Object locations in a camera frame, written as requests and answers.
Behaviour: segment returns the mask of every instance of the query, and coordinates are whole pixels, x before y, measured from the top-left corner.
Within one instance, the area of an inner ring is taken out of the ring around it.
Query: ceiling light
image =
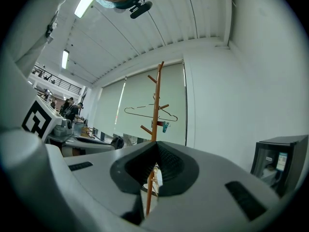
[[[82,18],[84,15],[86,9],[89,7],[89,5],[92,3],[93,0],[81,0],[75,10],[75,14],[77,17]]]
[[[64,50],[63,54],[62,54],[62,64],[61,64],[61,67],[63,69],[67,68],[68,58],[69,58],[69,51],[68,50]]]

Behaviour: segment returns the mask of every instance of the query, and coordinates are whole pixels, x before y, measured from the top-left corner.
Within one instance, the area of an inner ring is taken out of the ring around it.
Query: corrugated white ceiling
[[[67,70],[94,83],[123,63],[169,44],[205,37],[224,37],[225,0],[150,0],[151,10],[137,19],[103,8],[94,1],[82,18],[80,0],[66,0],[55,38],[39,58],[58,69],[62,51],[70,52]]]

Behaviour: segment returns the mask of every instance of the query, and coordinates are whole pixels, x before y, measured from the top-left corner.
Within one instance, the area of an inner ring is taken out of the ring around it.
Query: clothes hanger
[[[147,118],[153,118],[152,116],[134,114],[134,113],[129,113],[129,112],[126,111],[126,109],[133,109],[133,110],[135,110],[135,109],[139,109],[139,108],[143,108],[143,107],[147,107],[147,106],[153,106],[153,105],[154,105],[154,104],[148,104],[148,105],[146,105],[146,106],[138,106],[138,107],[135,107],[135,108],[134,108],[134,107],[126,107],[126,108],[125,108],[125,113],[126,113],[126,114],[137,115],[137,116],[142,116],[142,117],[147,117]],[[165,110],[163,109],[163,108],[166,108],[166,107],[168,107],[168,106],[169,106],[169,105],[159,106],[159,110],[162,110],[163,112],[167,113],[167,114],[168,114],[169,116],[171,116],[171,117],[175,117],[176,120],[160,118],[160,116],[158,116],[158,119],[176,122],[176,121],[178,120],[178,118],[177,118],[175,115],[171,115],[169,112],[167,112],[167,111],[165,111]]]

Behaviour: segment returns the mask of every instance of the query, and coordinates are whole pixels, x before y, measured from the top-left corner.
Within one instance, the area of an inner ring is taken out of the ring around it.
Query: railing
[[[68,83],[62,79],[60,79],[59,77],[56,77],[53,74],[50,74],[49,72],[47,72],[46,70],[40,68],[39,66],[34,66],[33,70],[32,70],[32,74],[37,75],[38,77],[44,79],[45,81],[50,82],[51,84],[54,84],[55,86],[64,88],[65,90],[71,91],[75,94],[80,94],[81,92],[81,88],[77,87],[71,83]]]

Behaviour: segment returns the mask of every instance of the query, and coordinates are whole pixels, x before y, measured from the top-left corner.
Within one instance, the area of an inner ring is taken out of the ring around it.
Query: balcony
[[[46,70],[40,68],[39,66],[35,65],[32,74],[35,76],[38,76],[39,78],[42,78],[43,80],[49,82],[52,85],[55,85],[56,87],[63,88],[65,90],[68,90],[74,94],[80,95],[81,88],[77,87],[71,83],[68,83],[59,77],[47,72]]]

